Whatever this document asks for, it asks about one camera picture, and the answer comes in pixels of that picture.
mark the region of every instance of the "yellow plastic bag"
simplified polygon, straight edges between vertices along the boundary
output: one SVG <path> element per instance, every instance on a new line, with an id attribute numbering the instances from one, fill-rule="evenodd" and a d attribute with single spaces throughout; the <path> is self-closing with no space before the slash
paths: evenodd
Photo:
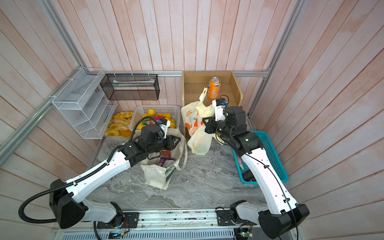
<path id="1" fill-rule="evenodd" d="M 207 90 L 208 88 L 204 88 L 199 101 L 181 108 L 181 116 L 191 136 L 187 144 L 192 152 L 197 155 L 205 155 L 208 152 L 211 147 L 212 137 L 214 136 L 214 134 L 205 132 L 205 125 L 203 123 L 203 118 L 215 115 L 214 107 L 212 105 L 206 107 L 203 103 Z"/>

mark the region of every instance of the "white plastic basket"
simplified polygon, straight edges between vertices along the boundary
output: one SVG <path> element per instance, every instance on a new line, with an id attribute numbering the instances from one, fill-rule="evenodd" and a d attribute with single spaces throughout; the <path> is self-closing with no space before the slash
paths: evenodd
<path id="1" fill-rule="evenodd" d="M 148 113 L 149 109 L 155 110 L 156 113 L 169 113 L 172 116 L 172 119 L 175 120 L 176 127 L 179 127 L 180 124 L 180 107 L 178 105 L 140 105 L 137 106 L 133 112 L 131 123 L 129 124 L 129 129 L 133 131 L 136 123 L 142 119 L 142 116 Z M 136 129 L 137 134 L 141 133 L 141 130 Z"/>

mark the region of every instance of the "orange soda can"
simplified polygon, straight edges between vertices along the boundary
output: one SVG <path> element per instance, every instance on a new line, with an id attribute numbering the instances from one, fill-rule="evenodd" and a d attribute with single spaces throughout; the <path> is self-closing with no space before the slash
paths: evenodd
<path id="1" fill-rule="evenodd" d="M 209 81 L 208 84 L 208 98 L 210 99 L 217 99 L 218 98 L 218 93 L 220 92 L 220 78 L 218 77 L 213 77 Z"/>

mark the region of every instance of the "plastic basket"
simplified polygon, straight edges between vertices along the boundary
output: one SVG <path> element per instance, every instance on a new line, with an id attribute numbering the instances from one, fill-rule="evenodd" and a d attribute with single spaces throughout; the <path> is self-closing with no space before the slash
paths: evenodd
<path id="1" fill-rule="evenodd" d="M 180 124 L 180 107 L 178 105 L 140 105 L 137 106 L 133 112 L 131 123 L 129 124 L 129 129 L 133 131 L 133 127 L 136 125 L 142 116 L 148 113 L 149 109 L 155 110 L 156 113 L 169 113 L 172 116 L 172 119 L 175 120 L 175 125 L 178 128 Z M 136 129 L 137 134 L 141 133 L 141 130 Z"/>
<path id="2" fill-rule="evenodd" d="M 273 166 L 273 169 L 276 171 L 277 175 L 279 176 L 279 178 L 282 182 L 287 182 L 288 181 L 288 174 L 285 171 L 283 164 L 281 163 L 280 158 L 277 155 L 276 150 L 275 150 L 271 140 L 269 139 L 267 133 L 264 131 L 250 131 L 250 132 L 256 133 L 257 136 L 260 138 L 261 142 L 264 144 L 264 149 L 266 151 L 266 155 L 268 156 L 269 162 Z M 244 172 L 248 171 L 249 167 L 245 164 L 245 162 L 243 162 L 243 160 L 241 160 L 241 162 L 243 163 L 243 168 L 244 168 L 244 169 L 241 169 L 239 166 L 239 163 L 237 161 L 237 156 L 236 156 L 235 151 L 232 150 L 232 152 L 233 152 L 233 155 L 235 156 L 235 162 L 236 162 L 237 170 L 238 170 L 239 175 L 240 175 L 240 180 L 245 184 L 258 185 L 257 182 L 244 181 L 242 174 Z"/>

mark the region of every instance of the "marble countertop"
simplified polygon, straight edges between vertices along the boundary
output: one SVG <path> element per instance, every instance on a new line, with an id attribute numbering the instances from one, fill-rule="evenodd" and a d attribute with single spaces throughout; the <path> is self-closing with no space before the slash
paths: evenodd
<path id="1" fill-rule="evenodd" d="M 94 165 L 107 159 L 115 146 L 126 141 L 121 137 L 105 138 Z M 260 210 L 267 209 L 260 187 L 240 181 L 231 148 L 214 139 L 204 156 L 188 149 L 185 168 L 175 170 L 167 190 L 146 185 L 144 172 L 136 164 L 99 186 L 87 199 L 114 201 L 123 210 L 229 207 L 242 199 L 260 206 Z"/>

